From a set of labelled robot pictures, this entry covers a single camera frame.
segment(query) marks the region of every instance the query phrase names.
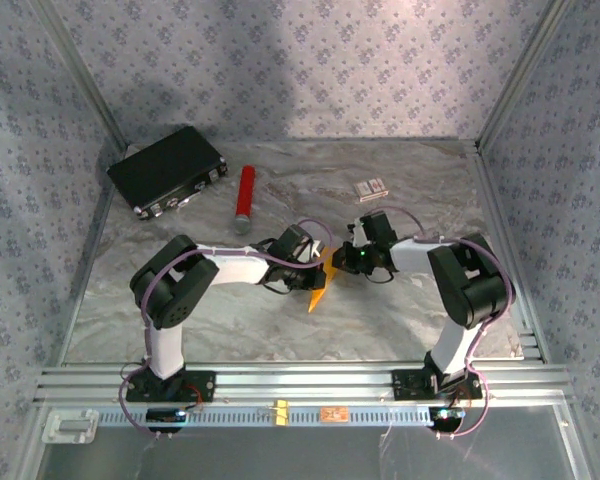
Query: patterned wallpaper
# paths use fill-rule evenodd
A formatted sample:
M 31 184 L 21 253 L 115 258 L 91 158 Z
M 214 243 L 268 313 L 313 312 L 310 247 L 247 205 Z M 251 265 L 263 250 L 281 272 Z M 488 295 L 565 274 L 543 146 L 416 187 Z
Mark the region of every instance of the patterned wallpaper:
M 55 0 L 127 141 L 474 139 L 547 0 Z
M 600 461 L 600 0 L 570 12 L 487 159 Z
M 32 10 L 0 0 L 0 478 L 64 338 L 104 146 Z

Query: marble surface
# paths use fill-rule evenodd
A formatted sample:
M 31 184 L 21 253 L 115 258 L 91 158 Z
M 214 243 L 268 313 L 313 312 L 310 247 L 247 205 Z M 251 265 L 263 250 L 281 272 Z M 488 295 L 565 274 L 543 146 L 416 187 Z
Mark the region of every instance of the marble surface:
M 116 193 L 80 307 L 68 363 L 123 362 L 141 358 L 139 310 L 129 280 L 174 235 L 204 244 L 242 246 L 279 236 L 291 223 L 314 217 L 331 225 L 340 245 L 346 224 L 379 205 L 417 215 L 428 233 L 485 232 L 470 175 L 473 153 L 459 142 L 219 143 L 230 166 L 188 206 L 149 222 L 136 220 Z M 231 228 L 241 166 L 256 166 L 252 231 Z M 360 204 L 355 182 L 379 176 L 390 193 Z M 389 213 L 398 232 L 416 232 Z M 324 238 L 319 229 L 310 230 Z M 433 278 L 398 274 L 374 285 L 339 272 L 313 313 L 309 292 L 279 296 L 262 287 L 232 284 L 207 291 L 184 327 L 188 362 L 275 360 L 421 360 L 442 328 L 445 311 Z M 481 343 L 483 357 L 520 356 L 513 319 L 503 318 Z

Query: yellow object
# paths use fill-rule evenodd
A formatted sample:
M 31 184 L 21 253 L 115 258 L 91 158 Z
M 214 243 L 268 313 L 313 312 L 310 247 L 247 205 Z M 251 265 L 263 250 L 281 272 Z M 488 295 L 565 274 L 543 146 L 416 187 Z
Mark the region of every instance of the yellow object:
M 289 425 L 289 402 L 286 400 L 276 400 L 273 409 L 276 411 L 274 425 L 276 427 L 286 427 Z
M 324 295 L 324 292 L 326 292 L 327 287 L 329 286 L 329 283 L 331 283 L 331 280 L 333 280 L 334 275 L 338 271 L 338 269 L 335 268 L 333 266 L 333 264 L 331 263 L 331 261 L 333 260 L 333 253 L 335 251 L 336 251 L 335 248 L 325 248 L 322 251 L 322 255 L 329 256 L 329 258 L 327 258 L 327 261 L 324 262 L 324 266 L 322 267 L 324 270 L 324 273 L 327 275 L 327 278 L 325 279 L 325 282 L 324 282 L 324 288 L 321 288 L 320 290 L 314 290 L 311 292 L 311 301 L 309 302 L 309 313 L 311 313 L 313 311 L 313 309 L 316 308 L 316 305 L 318 305 L 318 302 Z

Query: red marker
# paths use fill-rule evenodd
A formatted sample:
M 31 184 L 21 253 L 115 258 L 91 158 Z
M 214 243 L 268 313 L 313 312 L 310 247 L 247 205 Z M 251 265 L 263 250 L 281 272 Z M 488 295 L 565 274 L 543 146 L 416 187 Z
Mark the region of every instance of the red marker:
M 251 165 L 242 167 L 240 175 L 240 190 L 238 205 L 233 227 L 238 235 L 244 235 L 251 230 L 251 200 L 253 199 L 253 184 L 256 179 L 256 169 Z

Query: orange label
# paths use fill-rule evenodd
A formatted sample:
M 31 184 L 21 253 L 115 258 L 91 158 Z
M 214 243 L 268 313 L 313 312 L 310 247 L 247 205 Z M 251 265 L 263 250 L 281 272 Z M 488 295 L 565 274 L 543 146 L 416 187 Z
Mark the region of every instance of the orange label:
M 322 423 L 347 423 L 349 421 L 349 409 L 347 407 L 322 407 L 320 409 L 320 421 Z

